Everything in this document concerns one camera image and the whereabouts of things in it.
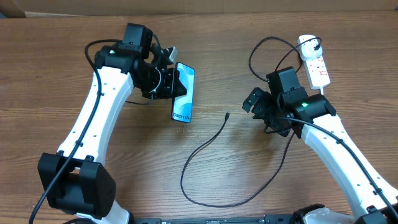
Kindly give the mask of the dark Samsung Galaxy smartphone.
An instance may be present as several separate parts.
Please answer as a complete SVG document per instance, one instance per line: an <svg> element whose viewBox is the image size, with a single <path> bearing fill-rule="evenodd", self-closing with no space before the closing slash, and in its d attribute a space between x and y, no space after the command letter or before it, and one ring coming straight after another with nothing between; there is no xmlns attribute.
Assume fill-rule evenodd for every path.
<svg viewBox="0 0 398 224"><path fill-rule="evenodd" d="M195 70L188 65L178 62L176 69L179 72L178 96L173 99L172 119L184 123L191 123L193 109L193 92L195 83Z"/></svg>

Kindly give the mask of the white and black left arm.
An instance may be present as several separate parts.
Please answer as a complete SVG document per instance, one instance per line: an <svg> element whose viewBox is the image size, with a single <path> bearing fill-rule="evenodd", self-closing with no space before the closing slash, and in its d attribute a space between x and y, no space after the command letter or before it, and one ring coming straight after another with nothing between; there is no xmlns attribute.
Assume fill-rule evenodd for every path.
<svg viewBox="0 0 398 224"><path fill-rule="evenodd" d="M163 48L146 26L129 23L123 39L103 39L87 60L90 91L58 150L44 153L38 172L40 202L73 215L75 223L133 223L116 201L116 183L105 168L109 139L121 109L135 88L149 101L172 100L171 118L192 120L195 70L176 61L175 47Z"/></svg>

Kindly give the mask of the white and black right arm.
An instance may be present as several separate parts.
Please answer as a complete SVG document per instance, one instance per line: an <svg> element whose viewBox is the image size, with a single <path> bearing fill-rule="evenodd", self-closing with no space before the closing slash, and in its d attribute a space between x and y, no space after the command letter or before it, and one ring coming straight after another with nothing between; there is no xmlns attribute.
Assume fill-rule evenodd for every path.
<svg viewBox="0 0 398 224"><path fill-rule="evenodd" d="M383 179L346 132L335 108L320 93L309 96L293 67L267 76L270 90L254 88L243 110L286 137L293 131L322 160L344 193L352 214L318 218L312 205L294 213L299 223L397 223L397 189Z"/></svg>

